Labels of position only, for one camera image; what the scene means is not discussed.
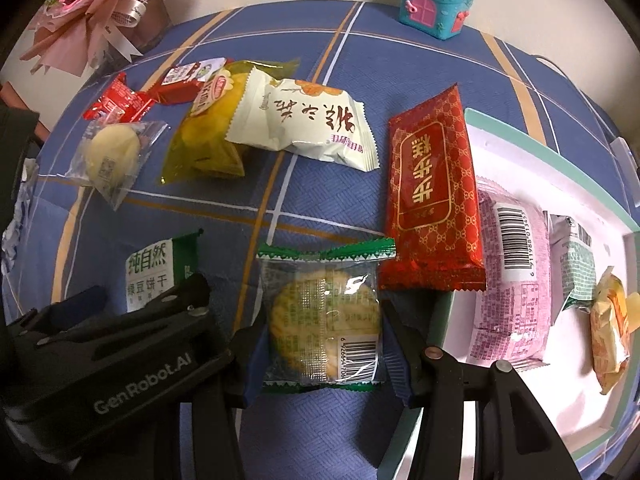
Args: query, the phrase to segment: round pastry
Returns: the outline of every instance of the round pastry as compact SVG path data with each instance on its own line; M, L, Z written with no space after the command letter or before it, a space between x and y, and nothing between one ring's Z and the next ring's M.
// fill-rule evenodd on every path
M109 124L84 150L86 175L95 187L118 187L126 175L134 173L139 154L136 131L127 124Z
M380 306L366 276L320 270L282 288L273 301L270 333L279 355L305 378L338 378L338 343L345 336L377 336Z

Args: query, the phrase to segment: red snack package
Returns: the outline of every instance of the red snack package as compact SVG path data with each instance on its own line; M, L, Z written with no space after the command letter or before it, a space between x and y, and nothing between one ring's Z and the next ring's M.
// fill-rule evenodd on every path
M187 65L172 66L149 89L149 95L163 105L191 103L211 76L228 60L224 57L206 59Z
M88 121L109 117L107 123L135 123L154 105L146 92L134 92L126 85L126 75L120 72L104 93L82 114Z
M398 259L382 288L485 290L476 177L458 86L389 121L386 232Z

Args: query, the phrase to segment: pink snack package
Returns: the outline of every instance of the pink snack package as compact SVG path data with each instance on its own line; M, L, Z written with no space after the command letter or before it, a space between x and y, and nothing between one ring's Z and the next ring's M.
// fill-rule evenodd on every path
M468 363L543 366L551 325L549 236L536 206L478 179L486 291L476 296Z

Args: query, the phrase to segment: snack package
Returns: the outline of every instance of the snack package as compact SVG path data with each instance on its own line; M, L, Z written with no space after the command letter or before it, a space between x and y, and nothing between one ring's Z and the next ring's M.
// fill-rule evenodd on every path
M80 186L94 186L116 210L166 127L162 121L122 124L92 121L65 176Z
M200 89L191 110L169 145L160 182L168 184L203 176L244 176L242 154L247 146L225 140L226 131L255 66L274 77L286 77L298 68L286 63L235 61L222 67Z
M134 92L126 85L127 77L119 73L98 100L82 116L103 123L135 123L155 104L146 92Z
M160 240L133 253L125 264L127 312L144 307L198 269L198 237L204 231Z
M552 309L557 317L570 307L587 309L593 302L596 265L591 237L570 216L548 215L551 245Z
M225 57L172 66L149 89L148 94L163 105L190 103L200 89L226 63Z
M361 171L380 167L363 103L344 90L297 79L276 80L257 68L249 74L226 140Z
M478 180L486 291L476 296L468 363L543 365L551 325L549 240L536 206Z
M321 253L263 245L257 257L273 349L266 382L362 389L379 380L376 266L395 256L391 238Z
M398 259L380 266L382 288L484 290L471 150L453 85L389 121L386 234Z
M607 267L600 278L590 312L593 370L603 395L620 380L631 355L625 291L612 271Z

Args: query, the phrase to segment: blue tablecloth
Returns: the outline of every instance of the blue tablecloth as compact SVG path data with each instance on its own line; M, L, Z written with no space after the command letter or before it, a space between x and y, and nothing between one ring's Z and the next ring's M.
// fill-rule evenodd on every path
M453 83L465 107L509 123L560 153L640 221L603 128L571 83L477 30L465 27L443 42L401 25L397 13L395 7L324 0L233 9L174 27L126 69L127 83L139 89L163 63L299 57L296 78L345 89L365 103L382 167L370 173L255 150L242 179L160 186L172 134L167 132L134 190L113 212L96 192L60 177L85 130L82 112L110 79L78 92L40 153L30 218L3 284L8 318L96 284L109 291L110 308L124 312L126 257L156 240L203 228L200 267L214 289L212 309L230 335L254 313L259 243L317 249L382 233L386 122ZM188 107L156 105L147 118L165 120L175 130ZM400 409L386 387L370 394L322 390L261 396L242 417L248 478L374 478Z

